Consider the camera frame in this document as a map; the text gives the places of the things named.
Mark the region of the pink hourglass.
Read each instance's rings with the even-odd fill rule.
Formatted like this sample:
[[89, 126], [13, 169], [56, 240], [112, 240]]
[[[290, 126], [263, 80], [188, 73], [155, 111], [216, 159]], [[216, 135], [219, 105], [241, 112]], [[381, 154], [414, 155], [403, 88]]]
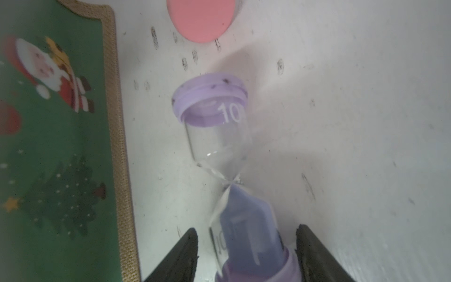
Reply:
[[215, 41], [231, 25], [235, 0], [167, 0], [167, 10], [176, 30], [195, 43]]

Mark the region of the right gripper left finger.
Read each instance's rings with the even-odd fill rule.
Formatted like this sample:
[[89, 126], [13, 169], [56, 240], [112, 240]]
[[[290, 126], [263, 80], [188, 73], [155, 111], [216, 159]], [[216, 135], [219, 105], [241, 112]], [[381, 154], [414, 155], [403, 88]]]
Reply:
[[190, 228], [145, 282], [193, 282], [198, 261], [198, 235]]

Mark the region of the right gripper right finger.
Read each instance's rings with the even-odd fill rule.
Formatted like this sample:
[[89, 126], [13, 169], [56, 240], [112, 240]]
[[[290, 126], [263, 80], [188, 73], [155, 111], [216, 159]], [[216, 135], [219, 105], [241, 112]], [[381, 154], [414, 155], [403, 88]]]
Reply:
[[299, 225], [296, 239], [303, 282], [355, 282], [306, 224]]

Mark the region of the purple hourglass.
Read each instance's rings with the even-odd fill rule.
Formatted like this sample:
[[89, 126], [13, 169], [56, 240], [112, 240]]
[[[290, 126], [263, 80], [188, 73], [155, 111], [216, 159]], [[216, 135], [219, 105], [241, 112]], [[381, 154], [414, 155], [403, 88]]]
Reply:
[[300, 282], [297, 255], [283, 243], [266, 200], [238, 181], [252, 139], [249, 94], [229, 74], [195, 77], [173, 94], [173, 112], [185, 127], [196, 165], [223, 185], [209, 223], [218, 282]]

